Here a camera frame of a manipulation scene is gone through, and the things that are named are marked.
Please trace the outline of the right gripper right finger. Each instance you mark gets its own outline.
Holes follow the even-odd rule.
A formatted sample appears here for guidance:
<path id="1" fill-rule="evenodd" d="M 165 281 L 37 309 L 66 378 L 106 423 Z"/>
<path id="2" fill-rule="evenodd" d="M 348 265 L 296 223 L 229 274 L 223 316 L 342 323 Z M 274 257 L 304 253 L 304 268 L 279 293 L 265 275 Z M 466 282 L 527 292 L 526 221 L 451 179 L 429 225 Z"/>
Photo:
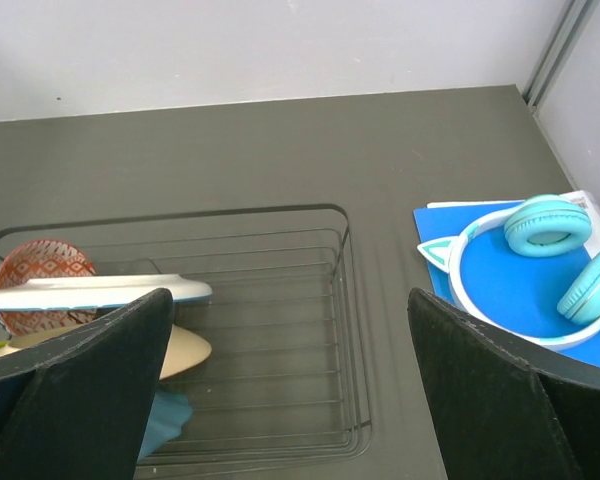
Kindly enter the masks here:
<path id="1" fill-rule="evenodd" d="M 451 479 L 600 479 L 600 368 L 414 288 L 408 322 Z"/>

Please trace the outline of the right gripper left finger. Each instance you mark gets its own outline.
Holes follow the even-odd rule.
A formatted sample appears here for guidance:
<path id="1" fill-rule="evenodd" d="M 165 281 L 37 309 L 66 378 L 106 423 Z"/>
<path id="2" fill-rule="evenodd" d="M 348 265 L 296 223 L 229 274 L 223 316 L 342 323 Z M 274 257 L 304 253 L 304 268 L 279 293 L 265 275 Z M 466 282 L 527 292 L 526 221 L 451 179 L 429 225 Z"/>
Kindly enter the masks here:
<path id="1" fill-rule="evenodd" d="M 0 479 L 131 479 L 174 318 L 154 290 L 0 357 Z"/>

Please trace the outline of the teal scalloped plate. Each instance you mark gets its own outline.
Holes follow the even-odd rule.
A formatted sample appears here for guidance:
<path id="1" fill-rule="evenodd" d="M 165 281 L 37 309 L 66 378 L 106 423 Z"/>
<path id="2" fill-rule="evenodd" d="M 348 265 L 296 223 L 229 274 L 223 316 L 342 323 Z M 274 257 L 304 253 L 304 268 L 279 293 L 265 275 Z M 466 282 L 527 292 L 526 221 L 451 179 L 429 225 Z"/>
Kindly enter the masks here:
<path id="1" fill-rule="evenodd" d="M 184 393 L 158 390 L 153 399 L 138 460 L 179 437 L 192 414 L 193 408 Z"/>

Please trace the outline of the white watermelon pattern plate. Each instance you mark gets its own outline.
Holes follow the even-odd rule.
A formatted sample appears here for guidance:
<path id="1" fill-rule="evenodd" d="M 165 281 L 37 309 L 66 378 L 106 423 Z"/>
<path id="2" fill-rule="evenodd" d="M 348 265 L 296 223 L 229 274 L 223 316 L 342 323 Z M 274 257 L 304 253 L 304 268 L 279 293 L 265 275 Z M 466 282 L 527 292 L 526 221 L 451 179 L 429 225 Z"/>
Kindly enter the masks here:
<path id="1" fill-rule="evenodd" d="M 31 279 L 0 289 L 0 311 L 119 307 L 160 288 L 168 290 L 175 302 L 203 299 L 213 293 L 209 284 L 177 274 Z"/>

